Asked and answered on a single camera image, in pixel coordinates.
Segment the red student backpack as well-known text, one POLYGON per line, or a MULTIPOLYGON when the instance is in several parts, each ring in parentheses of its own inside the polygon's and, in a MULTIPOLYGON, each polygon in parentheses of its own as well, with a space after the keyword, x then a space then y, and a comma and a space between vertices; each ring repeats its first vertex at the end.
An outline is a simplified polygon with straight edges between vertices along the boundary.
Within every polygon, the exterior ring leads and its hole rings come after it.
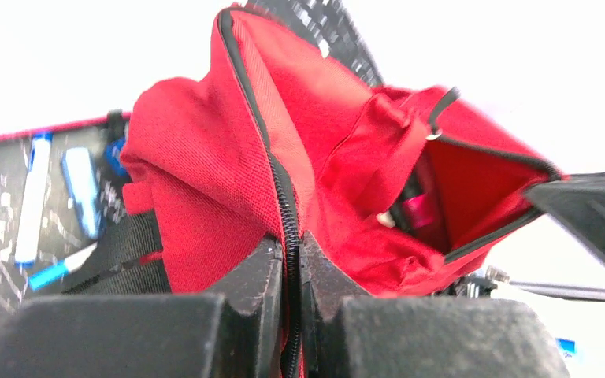
POLYGON ((371 87, 260 9, 217 15, 210 71, 139 98, 121 160, 127 216, 68 294, 204 291, 266 237, 282 247, 280 376, 305 375, 300 248, 310 232, 377 296, 429 295, 539 216, 559 170, 455 90, 371 87), (403 200, 427 194, 414 230, 403 200))

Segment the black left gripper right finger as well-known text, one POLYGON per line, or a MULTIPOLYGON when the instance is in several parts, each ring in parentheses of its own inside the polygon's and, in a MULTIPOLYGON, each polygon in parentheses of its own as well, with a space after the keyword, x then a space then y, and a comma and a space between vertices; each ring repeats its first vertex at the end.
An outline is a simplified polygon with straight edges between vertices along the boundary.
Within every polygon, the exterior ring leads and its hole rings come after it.
POLYGON ((536 314, 511 300, 370 296, 307 232, 300 248, 308 377, 567 377, 536 314))

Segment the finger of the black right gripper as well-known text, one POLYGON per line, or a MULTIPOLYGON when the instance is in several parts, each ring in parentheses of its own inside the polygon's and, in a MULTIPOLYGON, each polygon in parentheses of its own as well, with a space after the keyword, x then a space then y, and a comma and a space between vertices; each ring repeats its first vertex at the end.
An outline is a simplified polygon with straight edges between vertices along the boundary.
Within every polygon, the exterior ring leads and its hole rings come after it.
POLYGON ((605 172, 540 183, 525 196, 605 264, 605 172))

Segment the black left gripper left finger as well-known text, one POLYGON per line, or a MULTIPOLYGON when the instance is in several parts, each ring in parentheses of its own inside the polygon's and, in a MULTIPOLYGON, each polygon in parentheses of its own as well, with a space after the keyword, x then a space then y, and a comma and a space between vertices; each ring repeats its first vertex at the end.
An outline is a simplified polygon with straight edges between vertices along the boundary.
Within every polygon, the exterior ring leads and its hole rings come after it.
POLYGON ((59 295, 0 332, 0 377, 276 377, 282 247, 196 295, 59 295))

